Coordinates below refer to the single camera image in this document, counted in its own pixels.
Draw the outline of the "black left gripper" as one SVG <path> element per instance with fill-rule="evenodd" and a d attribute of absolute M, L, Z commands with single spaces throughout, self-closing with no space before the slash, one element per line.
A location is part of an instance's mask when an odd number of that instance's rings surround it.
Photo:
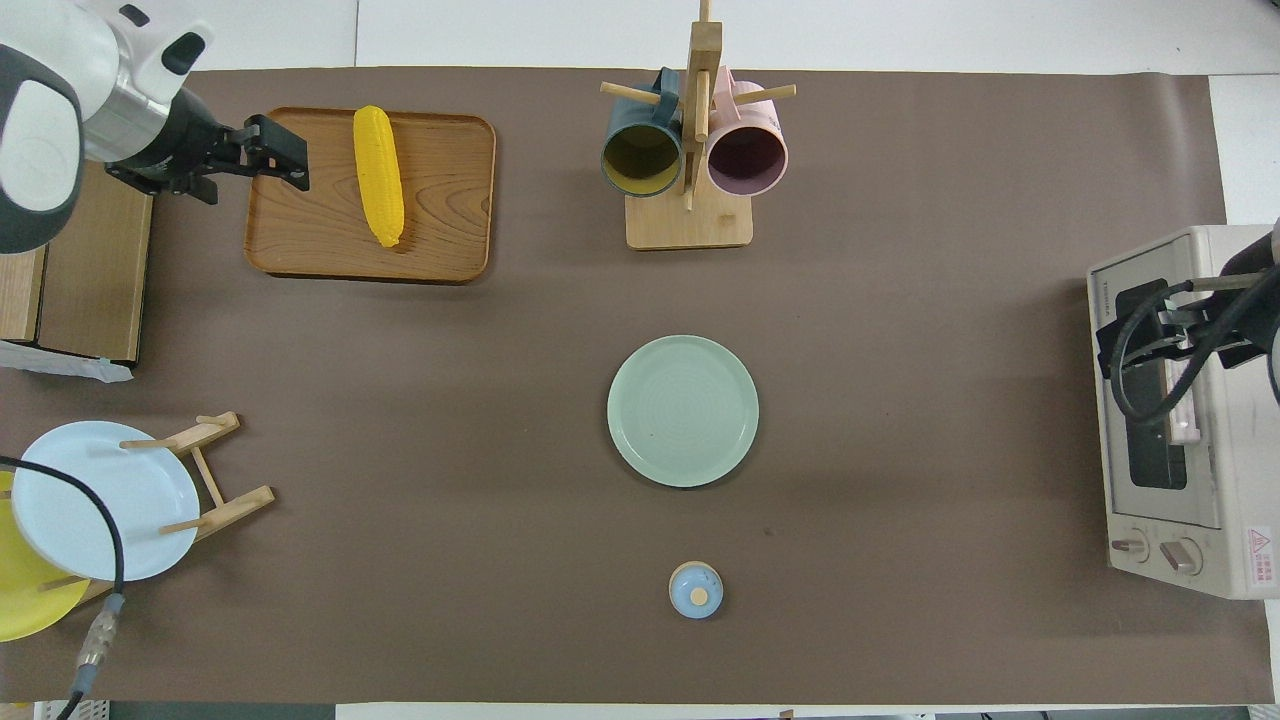
<path fill-rule="evenodd" d="M 278 176 L 298 191 L 310 190 L 307 143 L 271 118 L 253 115 L 239 129 L 218 126 L 205 167 L 212 173 Z"/>

